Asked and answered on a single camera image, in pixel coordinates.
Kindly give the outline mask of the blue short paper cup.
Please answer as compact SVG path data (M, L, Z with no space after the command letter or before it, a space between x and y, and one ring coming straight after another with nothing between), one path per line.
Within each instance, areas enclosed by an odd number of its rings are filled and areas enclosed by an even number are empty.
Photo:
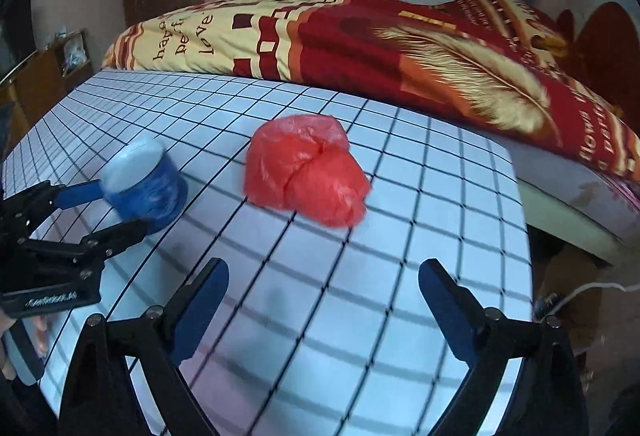
M144 222L148 235L166 228L186 205L186 180L157 138L141 137L122 147L102 167L99 181L120 219Z

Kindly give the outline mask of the wooden side cabinet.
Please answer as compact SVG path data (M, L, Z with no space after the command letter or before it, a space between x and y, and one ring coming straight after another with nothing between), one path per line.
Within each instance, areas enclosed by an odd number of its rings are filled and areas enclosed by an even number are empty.
M35 52L1 80L1 124L7 155L63 97L94 74L87 31L80 29Z

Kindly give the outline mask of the black television screen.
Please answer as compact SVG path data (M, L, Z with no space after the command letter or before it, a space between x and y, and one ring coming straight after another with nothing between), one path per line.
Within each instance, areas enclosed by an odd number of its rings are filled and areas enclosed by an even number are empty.
M1 15L1 78L36 51L32 0L12 0Z

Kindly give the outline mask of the bed with red headboard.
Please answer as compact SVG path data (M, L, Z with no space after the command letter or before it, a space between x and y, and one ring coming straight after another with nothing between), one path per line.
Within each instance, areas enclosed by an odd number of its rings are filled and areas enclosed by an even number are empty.
M639 37L616 2L601 4L579 33L570 11L556 24L570 41L560 65L639 130ZM526 223L612 266L639 260L639 185L499 137L512 160Z

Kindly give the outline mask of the red plastic bag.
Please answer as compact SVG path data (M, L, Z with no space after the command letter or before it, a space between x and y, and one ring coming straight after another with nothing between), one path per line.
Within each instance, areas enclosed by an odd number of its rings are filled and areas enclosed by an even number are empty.
M295 211L332 228L358 225L371 184L332 115L287 115L255 131L243 191L264 208Z

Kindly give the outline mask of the white black grid tablecloth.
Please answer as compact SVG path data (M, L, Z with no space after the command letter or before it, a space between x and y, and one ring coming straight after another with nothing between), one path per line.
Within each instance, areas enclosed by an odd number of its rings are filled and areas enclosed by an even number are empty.
M332 115L370 179L354 229L249 204L250 137ZM7 193L77 184L153 136L189 186L171 227L111 259L96 311L136 317L213 257L229 289L181 370L224 435L425 435L465 375L418 287L436 259L485 306L532 315L532 270L506 149L445 121L329 90L203 74L101 71L6 157Z

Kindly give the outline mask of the red yellow feather blanket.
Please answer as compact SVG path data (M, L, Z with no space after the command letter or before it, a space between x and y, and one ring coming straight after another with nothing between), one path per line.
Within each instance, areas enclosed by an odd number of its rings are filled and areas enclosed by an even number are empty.
M382 100L637 182L638 134L567 71L569 46L519 0L219 0L136 22L103 63Z

